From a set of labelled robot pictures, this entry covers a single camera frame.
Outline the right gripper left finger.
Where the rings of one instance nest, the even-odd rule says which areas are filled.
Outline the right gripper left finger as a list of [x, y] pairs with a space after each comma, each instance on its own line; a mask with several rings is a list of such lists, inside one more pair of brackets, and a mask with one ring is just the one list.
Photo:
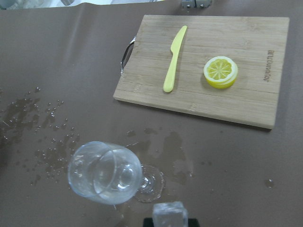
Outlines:
[[154, 227], [152, 218], [144, 218], [143, 227]]

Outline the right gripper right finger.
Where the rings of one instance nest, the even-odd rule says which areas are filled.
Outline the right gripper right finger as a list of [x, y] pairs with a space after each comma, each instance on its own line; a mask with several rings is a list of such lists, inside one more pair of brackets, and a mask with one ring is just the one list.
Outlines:
[[189, 218], [188, 227], [199, 227], [199, 221], [196, 218]]

